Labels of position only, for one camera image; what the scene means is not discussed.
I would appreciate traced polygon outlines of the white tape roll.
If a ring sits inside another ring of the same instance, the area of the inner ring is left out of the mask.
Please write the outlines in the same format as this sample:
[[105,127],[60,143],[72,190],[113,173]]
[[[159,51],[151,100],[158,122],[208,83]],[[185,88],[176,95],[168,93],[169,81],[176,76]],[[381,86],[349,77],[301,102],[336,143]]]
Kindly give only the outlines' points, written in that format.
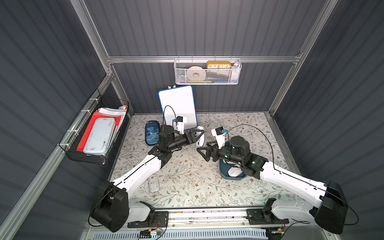
[[206,70],[202,67],[193,66],[186,70],[186,76],[189,81],[204,81],[206,79]]

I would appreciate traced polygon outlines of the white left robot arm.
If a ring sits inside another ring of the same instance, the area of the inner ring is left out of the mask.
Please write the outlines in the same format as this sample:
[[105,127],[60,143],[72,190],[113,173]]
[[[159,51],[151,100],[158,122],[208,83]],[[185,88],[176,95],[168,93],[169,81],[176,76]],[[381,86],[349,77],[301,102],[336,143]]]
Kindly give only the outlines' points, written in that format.
[[155,208],[145,202],[130,204],[131,196],[151,175],[168,163],[173,152],[198,142],[205,131],[190,129],[179,135],[176,133],[174,127],[162,126],[157,144],[137,166],[120,178],[103,182],[99,186],[97,200],[89,217],[112,233],[120,230],[126,223],[153,224]]

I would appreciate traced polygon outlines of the white board with blue frame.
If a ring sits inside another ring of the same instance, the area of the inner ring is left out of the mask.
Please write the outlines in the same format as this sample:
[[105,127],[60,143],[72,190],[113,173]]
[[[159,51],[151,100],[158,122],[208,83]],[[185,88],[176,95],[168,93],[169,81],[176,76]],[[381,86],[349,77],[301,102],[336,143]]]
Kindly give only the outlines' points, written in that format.
[[194,129],[198,126],[195,97],[192,86],[186,85],[161,90],[158,92],[158,97],[166,125],[172,125],[173,119],[181,116],[187,118],[185,130]]

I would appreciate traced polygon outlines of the teal storage box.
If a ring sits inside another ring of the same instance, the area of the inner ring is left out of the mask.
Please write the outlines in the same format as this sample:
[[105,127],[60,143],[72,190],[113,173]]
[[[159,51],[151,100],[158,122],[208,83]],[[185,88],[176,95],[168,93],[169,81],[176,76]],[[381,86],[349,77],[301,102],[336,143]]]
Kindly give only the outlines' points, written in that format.
[[222,178],[226,180],[240,181],[247,177],[238,164],[226,162],[222,159],[219,161],[219,172]]

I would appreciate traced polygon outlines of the white mouse with usb dongle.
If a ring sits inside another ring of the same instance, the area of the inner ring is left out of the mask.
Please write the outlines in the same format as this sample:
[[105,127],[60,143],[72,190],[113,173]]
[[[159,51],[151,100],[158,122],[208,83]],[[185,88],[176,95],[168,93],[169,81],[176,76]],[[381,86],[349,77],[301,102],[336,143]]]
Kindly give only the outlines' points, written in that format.
[[205,143],[205,130],[204,130],[204,127],[197,126],[196,127],[195,135],[196,135],[196,139],[197,139],[196,146],[197,147],[203,147],[204,143]]

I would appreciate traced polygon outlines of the white flat case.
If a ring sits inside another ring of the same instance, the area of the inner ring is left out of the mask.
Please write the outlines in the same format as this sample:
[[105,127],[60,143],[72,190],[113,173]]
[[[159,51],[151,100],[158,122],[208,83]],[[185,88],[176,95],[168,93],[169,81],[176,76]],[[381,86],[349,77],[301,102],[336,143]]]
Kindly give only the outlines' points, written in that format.
[[92,126],[83,152],[94,156],[105,155],[109,149],[115,125],[114,118],[97,118]]

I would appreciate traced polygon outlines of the yellow clock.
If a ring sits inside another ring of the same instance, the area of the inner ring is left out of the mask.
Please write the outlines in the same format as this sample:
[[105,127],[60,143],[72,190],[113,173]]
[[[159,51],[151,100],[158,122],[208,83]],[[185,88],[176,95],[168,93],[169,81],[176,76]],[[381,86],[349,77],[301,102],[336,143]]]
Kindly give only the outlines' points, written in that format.
[[231,69],[232,65],[230,61],[207,61],[207,69]]

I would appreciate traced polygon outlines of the red folder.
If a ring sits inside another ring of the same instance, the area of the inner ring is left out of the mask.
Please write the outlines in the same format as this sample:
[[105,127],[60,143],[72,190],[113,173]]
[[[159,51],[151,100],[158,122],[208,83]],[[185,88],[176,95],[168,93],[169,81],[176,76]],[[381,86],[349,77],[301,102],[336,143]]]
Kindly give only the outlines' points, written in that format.
[[89,136],[89,134],[90,134],[90,132],[91,132],[91,129],[92,129],[92,126],[93,126],[95,120],[96,120],[97,118],[105,118],[105,117],[111,117],[111,118],[114,118],[114,119],[115,119],[115,122],[116,122],[115,129],[114,129],[114,133],[113,133],[111,142],[110,142],[110,144],[109,144],[109,148],[110,148],[110,146],[111,146],[111,144],[112,144],[112,140],[113,140],[114,137],[116,136],[117,130],[118,130],[118,128],[120,127],[121,122],[122,122],[122,119],[124,118],[124,116],[123,116],[123,115],[107,115],[107,114],[104,114],[104,113],[96,112],[96,113],[94,113],[94,114],[92,115],[91,120],[90,120],[90,122],[89,122],[89,124],[88,124],[88,126],[87,126],[87,128],[86,128],[86,130],[85,130],[85,133],[83,134],[83,137],[82,137],[81,140],[80,140],[80,143],[79,143],[78,146],[77,146],[76,151],[84,153],[84,152],[83,152],[83,149],[84,149],[84,146],[85,146],[85,144],[86,144],[86,142],[87,142],[88,136]]

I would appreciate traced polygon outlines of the blue pencil case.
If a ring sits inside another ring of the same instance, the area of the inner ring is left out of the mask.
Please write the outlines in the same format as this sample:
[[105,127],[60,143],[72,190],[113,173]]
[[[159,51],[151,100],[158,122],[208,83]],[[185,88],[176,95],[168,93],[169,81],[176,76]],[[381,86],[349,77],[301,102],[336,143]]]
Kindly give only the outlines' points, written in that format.
[[148,121],[145,125],[145,142],[154,146],[159,141],[160,124],[158,121]]

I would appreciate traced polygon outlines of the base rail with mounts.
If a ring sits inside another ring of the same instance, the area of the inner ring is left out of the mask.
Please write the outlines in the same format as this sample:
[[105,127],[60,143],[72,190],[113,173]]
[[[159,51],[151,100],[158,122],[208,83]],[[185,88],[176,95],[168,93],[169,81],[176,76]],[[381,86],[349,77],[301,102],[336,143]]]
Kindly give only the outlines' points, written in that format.
[[112,233],[91,220],[82,240],[279,240],[296,221],[263,216],[262,205],[161,208],[149,222],[125,223]]

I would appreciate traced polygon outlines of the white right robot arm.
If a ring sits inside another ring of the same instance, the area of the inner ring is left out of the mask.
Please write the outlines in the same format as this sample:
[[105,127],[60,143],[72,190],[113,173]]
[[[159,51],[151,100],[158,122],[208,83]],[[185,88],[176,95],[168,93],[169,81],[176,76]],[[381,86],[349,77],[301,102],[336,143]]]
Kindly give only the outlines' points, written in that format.
[[303,199],[295,204],[274,200],[272,214],[278,219],[301,218],[314,221],[319,227],[340,235],[346,225],[348,203],[341,185],[330,181],[325,184],[294,174],[268,159],[251,152],[243,137],[232,137],[228,142],[208,143],[197,151],[206,160],[224,160],[240,167],[243,173],[264,182],[270,182]]

